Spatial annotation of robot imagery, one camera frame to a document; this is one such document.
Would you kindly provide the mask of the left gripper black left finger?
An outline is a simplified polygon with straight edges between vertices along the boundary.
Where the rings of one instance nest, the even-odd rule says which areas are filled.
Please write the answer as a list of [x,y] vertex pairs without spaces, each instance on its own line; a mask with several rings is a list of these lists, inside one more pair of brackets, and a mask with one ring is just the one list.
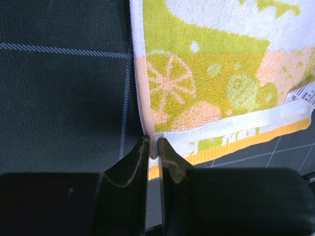
[[0,177],[3,236],[143,236],[150,142],[103,173],[7,173]]

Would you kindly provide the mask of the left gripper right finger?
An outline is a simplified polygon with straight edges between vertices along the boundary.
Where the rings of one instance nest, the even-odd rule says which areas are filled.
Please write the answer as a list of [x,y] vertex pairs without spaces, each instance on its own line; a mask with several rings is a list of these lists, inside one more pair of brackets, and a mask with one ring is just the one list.
[[312,236],[315,196],[288,168],[196,168],[158,141],[165,236]]

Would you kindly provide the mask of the yellow patterned towel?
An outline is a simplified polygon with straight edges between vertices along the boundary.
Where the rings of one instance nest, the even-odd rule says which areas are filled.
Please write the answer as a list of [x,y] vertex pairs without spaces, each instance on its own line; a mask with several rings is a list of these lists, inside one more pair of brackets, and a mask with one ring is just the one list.
[[139,113],[196,165],[308,128],[315,108],[312,0],[132,0]]

